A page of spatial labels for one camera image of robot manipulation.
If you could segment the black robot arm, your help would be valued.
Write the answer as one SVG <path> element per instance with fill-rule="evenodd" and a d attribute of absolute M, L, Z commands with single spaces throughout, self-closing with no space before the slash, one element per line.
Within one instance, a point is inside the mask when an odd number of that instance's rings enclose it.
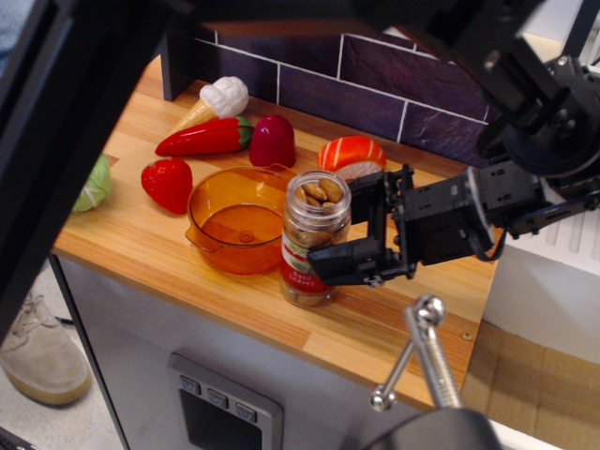
<path fill-rule="evenodd" d="M 561 205 L 513 234 L 599 201 L 599 89 L 541 63 L 520 37 L 535 1 L 38 1 L 1 81 L 1 327 L 8 330 L 165 31 L 249 34 L 395 26 L 462 67 L 501 111 L 507 155 Z"/>

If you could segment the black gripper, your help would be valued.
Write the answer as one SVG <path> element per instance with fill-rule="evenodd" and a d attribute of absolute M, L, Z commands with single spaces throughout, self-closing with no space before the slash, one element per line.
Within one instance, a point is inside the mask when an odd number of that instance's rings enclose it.
<path fill-rule="evenodd" d="M 412 169 L 379 171 L 354 179 L 352 224 L 382 224 L 391 215 L 400 252 L 389 252 L 373 237 L 353 240 L 307 255 L 317 277 L 329 286 L 376 286 L 398 276 L 412 278 L 416 265 L 444 263 L 475 255 L 486 261 L 494 232 L 482 205 L 476 173 L 415 187 Z"/>

